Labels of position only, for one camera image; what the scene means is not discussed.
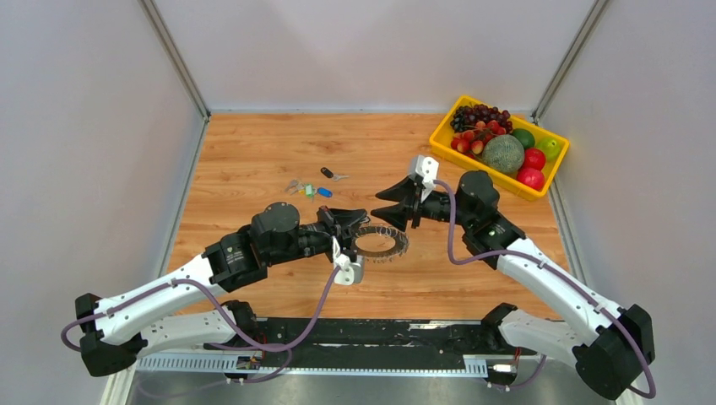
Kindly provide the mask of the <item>silver key with black fob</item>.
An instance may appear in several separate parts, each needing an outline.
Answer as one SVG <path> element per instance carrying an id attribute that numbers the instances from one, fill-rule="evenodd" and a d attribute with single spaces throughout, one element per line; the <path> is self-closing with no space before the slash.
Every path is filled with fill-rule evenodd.
<path id="1" fill-rule="evenodd" d="M 341 180 L 344 180 L 344 179 L 349 178 L 348 175 L 337 174 L 337 173 L 331 171 L 331 170 L 330 170 L 329 168 L 327 168 L 327 167 L 322 167 L 322 168 L 320 169 L 320 172 L 321 172 L 321 174 L 322 174 L 324 177 L 328 178 L 328 179 L 331 180 L 331 181 L 341 181 Z"/>

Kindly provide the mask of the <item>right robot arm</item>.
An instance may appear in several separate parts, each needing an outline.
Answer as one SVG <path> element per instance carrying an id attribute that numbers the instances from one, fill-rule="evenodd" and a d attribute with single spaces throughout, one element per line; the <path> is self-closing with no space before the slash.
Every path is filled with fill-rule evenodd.
<path id="1" fill-rule="evenodd" d="M 651 315 L 596 293 L 557 265 L 498 209 L 500 194 L 483 170 L 462 174 L 456 189 L 446 182 L 407 175 L 377 193 L 388 207 L 372 210 L 398 230 L 422 219 L 446 222 L 447 255 L 454 265 L 484 262 L 526 287 L 559 321 L 541 320 L 514 305 L 499 305 L 482 329 L 493 352 L 526 348 L 572 366 L 595 393 L 616 400 L 625 391 L 653 399 L 649 366 L 655 358 Z"/>

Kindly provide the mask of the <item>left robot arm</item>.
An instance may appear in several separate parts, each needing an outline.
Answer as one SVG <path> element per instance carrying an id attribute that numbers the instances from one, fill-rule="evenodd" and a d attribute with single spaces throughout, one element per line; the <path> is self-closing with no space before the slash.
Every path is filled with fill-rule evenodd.
<path id="1" fill-rule="evenodd" d="M 295 206 L 272 203 L 161 278 L 113 297 L 78 297 L 75 325 L 83 335 L 75 349 L 86 370 L 93 377 L 112 375 L 150 354 L 195 344 L 264 352 L 297 346 L 305 332 L 290 343 L 261 343 L 248 304 L 217 298 L 264 280 L 272 266 L 321 254 L 333 266 L 332 283 L 359 282 L 364 259 L 355 239 L 366 210 L 321 206 L 316 222 L 300 220 Z"/>

